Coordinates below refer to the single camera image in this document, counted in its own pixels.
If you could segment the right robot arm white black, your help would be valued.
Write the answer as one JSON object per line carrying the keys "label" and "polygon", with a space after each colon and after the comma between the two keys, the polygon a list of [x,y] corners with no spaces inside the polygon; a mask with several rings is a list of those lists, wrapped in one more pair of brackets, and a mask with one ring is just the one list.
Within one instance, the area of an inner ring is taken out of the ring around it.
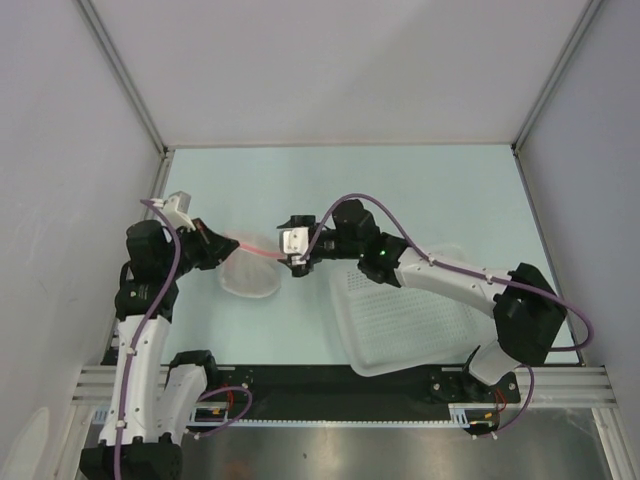
{"label": "right robot arm white black", "polygon": [[537,267],[476,267],[422,249],[404,230],[383,231],[357,197],[337,201],[322,219],[293,215],[278,230],[281,261],[295,277],[324,260],[354,260],[374,283],[427,291],[489,317],[496,335],[473,348],[461,376],[462,391],[473,401],[486,400],[515,368],[544,365],[567,316]]}

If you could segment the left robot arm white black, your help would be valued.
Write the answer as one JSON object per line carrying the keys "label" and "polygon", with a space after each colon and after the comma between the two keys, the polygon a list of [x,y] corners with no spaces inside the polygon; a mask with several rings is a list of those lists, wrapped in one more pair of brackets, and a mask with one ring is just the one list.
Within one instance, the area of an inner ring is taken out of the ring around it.
{"label": "left robot arm white black", "polygon": [[107,418],[95,447],[83,449],[79,468],[88,479],[178,479],[182,438],[198,399],[214,397],[221,374],[213,354],[176,354],[166,374],[160,362],[179,294],[178,279],[213,270],[240,244],[200,219],[168,228],[157,220],[129,227],[129,260],[115,297],[118,357]]}

